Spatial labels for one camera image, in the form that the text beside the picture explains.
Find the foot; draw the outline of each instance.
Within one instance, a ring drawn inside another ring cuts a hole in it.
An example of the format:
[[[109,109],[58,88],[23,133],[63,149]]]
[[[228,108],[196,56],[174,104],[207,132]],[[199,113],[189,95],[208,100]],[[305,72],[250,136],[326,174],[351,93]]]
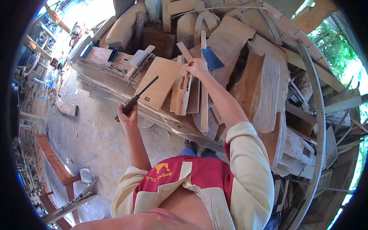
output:
[[[193,141],[185,140],[185,141],[184,141],[184,147],[185,147],[185,148],[186,148],[186,147],[191,147],[191,148],[193,149],[193,151],[194,151],[195,153],[197,153],[197,148],[198,148],[198,146],[197,146],[197,143],[195,143],[195,142],[193,142]]]

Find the concrete floor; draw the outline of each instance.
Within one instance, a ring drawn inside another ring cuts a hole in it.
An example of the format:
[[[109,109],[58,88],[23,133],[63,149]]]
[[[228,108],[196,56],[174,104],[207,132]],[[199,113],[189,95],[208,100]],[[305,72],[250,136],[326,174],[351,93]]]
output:
[[[62,100],[67,104],[78,105],[79,114],[76,117],[61,114],[48,102],[46,122],[39,132],[48,133],[52,149],[60,161],[70,169],[72,175],[79,175],[82,168],[88,168],[99,177],[97,190],[100,196],[78,208],[80,220],[85,222],[111,217],[110,204],[117,183],[130,166],[124,130],[114,119],[118,104],[107,99],[91,99],[88,97],[89,93],[83,90],[75,94],[78,82],[74,70],[70,79],[64,82],[66,85],[60,91]],[[175,156],[182,150],[183,138],[156,124],[144,128],[147,123],[143,117],[139,118],[138,126],[152,165]],[[60,207],[67,203],[65,188],[47,161],[44,162],[47,183],[54,192],[52,199]],[[86,187],[86,183],[75,182],[75,195],[80,194]]]

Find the green foliage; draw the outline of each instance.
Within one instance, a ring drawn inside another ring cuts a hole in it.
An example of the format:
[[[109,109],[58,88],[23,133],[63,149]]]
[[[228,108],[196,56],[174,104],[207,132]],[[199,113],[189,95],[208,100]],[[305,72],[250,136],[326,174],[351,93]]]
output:
[[[320,34],[328,32],[329,34],[323,39],[316,42],[317,46],[323,45],[327,42],[334,34],[335,31],[330,29],[328,26],[328,21],[324,20],[320,26],[318,26],[314,31],[308,34],[311,40],[315,40]],[[353,48],[346,42],[343,36],[339,35],[332,42],[321,49],[321,52],[326,57],[327,61],[330,63],[332,72],[339,78],[344,75],[344,70],[346,69],[350,60],[356,60],[357,55],[355,54]]]

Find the wooden post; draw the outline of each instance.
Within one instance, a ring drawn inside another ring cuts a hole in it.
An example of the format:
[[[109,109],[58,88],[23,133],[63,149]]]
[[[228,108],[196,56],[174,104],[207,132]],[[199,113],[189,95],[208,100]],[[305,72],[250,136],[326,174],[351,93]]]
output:
[[[25,38],[25,43],[32,47],[33,49],[37,50],[42,56],[44,56],[48,60],[52,60],[51,56],[43,50],[41,46],[39,46],[28,34]]]
[[[56,38],[54,37],[54,34],[40,21],[38,20],[36,25],[40,25],[42,27],[42,29],[44,29],[46,31],[46,33],[56,41]]]
[[[70,29],[64,24],[62,20],[60,20],[59,16],[57,16],[56,13],[53,10],[51,10],[51,8],[49,7],[49,5],[47,5],[47,3],[45,4],[45,7],[51,19],[54,20],[55,23],[61,28],[63,28],[67,33],[70,33]]]
[[[29,113],[25,113],[25,112],[21,112],[21,119],[25,121],[39,123],[39,124],[43,124],[43,122],[45,121],[42,117],[39,117],[33,114],[29,114]]]

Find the wooden bench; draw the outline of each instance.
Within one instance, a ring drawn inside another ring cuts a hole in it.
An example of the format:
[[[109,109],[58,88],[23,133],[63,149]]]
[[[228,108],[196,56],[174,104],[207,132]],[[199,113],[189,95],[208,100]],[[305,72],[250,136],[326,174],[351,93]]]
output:
[[[43,154],[46,157],[46,160],[50,164],[51,168],[54,170],[55,174],[61,181],[61,183],[66,187],[68,201],[71,202],[74,199],[74,187],[73,183],[80,180],[80,176],[72,176],[64,167],[64,165],[60,162],[59,158],[55,155],[52,150],[49,142],[47,134],[36,134],[37,145],[42,150]],[[72,211],[72,215],[74,218],[75,224],[79,224],[79,216],[78,211]]]

